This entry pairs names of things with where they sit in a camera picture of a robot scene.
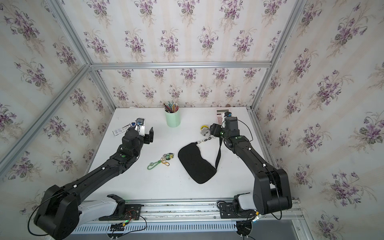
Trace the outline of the yellow hat doll charm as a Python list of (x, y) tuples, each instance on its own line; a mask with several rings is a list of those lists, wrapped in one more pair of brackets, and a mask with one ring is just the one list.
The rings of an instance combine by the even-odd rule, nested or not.
[(210, 128), (206, 125), (202, 126), (201, 127), (201, 135), (203, 135), (204, 137), (209, 137), (211, 135)]

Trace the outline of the green carabiner key charm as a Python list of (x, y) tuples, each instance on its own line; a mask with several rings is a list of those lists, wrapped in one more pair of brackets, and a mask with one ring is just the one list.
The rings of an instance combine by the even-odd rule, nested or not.
[(174, 158), (174, 153), (163, 154), (158, 161), (149, 163), (149, 165), (147, 166), (147, 170), (150, 171), (155, 167), (157, 167), (158, 165), (164, 165), (166, 167), (169, 167), (170, 166), (169, 161), (173, 158)]

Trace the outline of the black fabric shoulder bag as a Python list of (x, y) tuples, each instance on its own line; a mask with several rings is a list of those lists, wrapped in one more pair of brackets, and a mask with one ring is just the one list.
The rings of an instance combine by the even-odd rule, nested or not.
[(180, 160), (189, 176), (197, 184), (206, 183), (217, 173), (218, 170), (222, 156), (221, 146), (223, 144), (223, 139), (219, 139), (219, 149), (215, 161), (215, 166), (211, 165), (202, 157), (200, 148), (198, 147), (198, 144), (205, 143), (211, 139), (213, 139), (213, 137), (190, 143), (182, 147), (178, 152), (178, 159)]

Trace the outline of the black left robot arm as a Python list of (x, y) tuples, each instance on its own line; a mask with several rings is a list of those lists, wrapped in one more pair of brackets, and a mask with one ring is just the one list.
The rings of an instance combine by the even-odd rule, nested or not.
[(86, 204), (83, 201), (109, 180), (128, 170), (139, 159), (143, 145), (153, 142), (153, 130), (141, 136), (138, 129), (137, 126), (129, 128), (117, 152), (92, 172), (62, 187), (53, 185), (48, 188), (29, 220), (46, 235), (63, 240), (77, 226), (91, 220), (107, 216), (121, 217), (125, 201), (117, 195), (111, 194)]

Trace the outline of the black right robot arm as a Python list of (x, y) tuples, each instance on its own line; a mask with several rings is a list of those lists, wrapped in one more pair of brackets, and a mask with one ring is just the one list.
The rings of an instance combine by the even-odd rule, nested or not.
[(234, 196), (237, 214), (253, 210), (261, 215), (291, 209), (293, 206), (288, 174), (266, 162), (252, 147), (251, 141), (240, 134), (238, 118), (226, 112), (223, 122), (210, 126), (211, 135), (220, 139), (227, 149), (238, 156), (254, 176), (250, 193)]

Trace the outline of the pink calculator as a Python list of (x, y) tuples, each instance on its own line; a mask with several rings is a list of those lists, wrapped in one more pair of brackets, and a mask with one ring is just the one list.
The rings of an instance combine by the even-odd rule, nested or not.
[(216, 118), (217, 124), (221, 125), (223, 123), (223, 117), (226, 112), (229, 112), (229, 108), (218, 108), (216, 109)]

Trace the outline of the green pencil cup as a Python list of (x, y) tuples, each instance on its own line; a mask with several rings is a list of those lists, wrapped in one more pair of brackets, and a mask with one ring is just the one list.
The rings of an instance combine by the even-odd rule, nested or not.
[(174, 113), (165, 112), (165, 115), (166, 115), (166, 122), (169, 127), (176, 128), (180, 125), (181, 123), (180, 110)]

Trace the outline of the white blue refill box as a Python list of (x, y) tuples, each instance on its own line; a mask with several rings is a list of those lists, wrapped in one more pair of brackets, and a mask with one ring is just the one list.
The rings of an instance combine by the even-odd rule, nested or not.
[(135, 123), (129, 123), (128, 125), (126, 125), (124, 127), (115, 129), (115, 130), (113, 130), (113, 135), (114, 136), (118, 136), (120, 134), (123, 134), (123, 133), (125, 133), (128, 130), (128, 128), (130, 128), (130, 127), (132, 127), (134, 125), (135, 125)]

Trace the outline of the bundle of coloured pencils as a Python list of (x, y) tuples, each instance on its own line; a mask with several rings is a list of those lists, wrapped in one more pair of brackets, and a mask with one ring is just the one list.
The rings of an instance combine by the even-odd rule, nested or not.
[(167, 113), (173, 114), (176, 113), (179, 110), (179, 105), (178, 103), (172, 101), (168, 101), (163, 103), (164, 109)]

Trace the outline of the aluminium mounting rail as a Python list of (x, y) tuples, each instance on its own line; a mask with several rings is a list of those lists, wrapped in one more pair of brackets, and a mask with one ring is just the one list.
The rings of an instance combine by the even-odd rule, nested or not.
[(167, 201), (126, 201), (126, 204), (141, 204), (140, 216), (149, 222), (193, 222), (193, 221), (220, 221), (220, 220), (246, 220), (221, 219), (217, 208), (220, 200), (167, 200)]

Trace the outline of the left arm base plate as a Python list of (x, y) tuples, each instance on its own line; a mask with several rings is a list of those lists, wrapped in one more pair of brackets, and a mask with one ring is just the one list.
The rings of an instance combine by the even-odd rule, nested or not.
[(126, 221), (126, 220), (139, 220), (141, 204), (125, 204), (125, 206), (117, 207), (117, 209), (110, 215), (100, 217), (99, 221)]

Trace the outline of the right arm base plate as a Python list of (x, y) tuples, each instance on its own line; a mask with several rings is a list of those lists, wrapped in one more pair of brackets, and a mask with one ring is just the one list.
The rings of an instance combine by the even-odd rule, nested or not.
[(252, 219), (256, 215), (254, 210), (243, 210), (240, 207), (234, 206), (232, 202), (217, 202), (217, 208), (220, 212), (221, 219)]

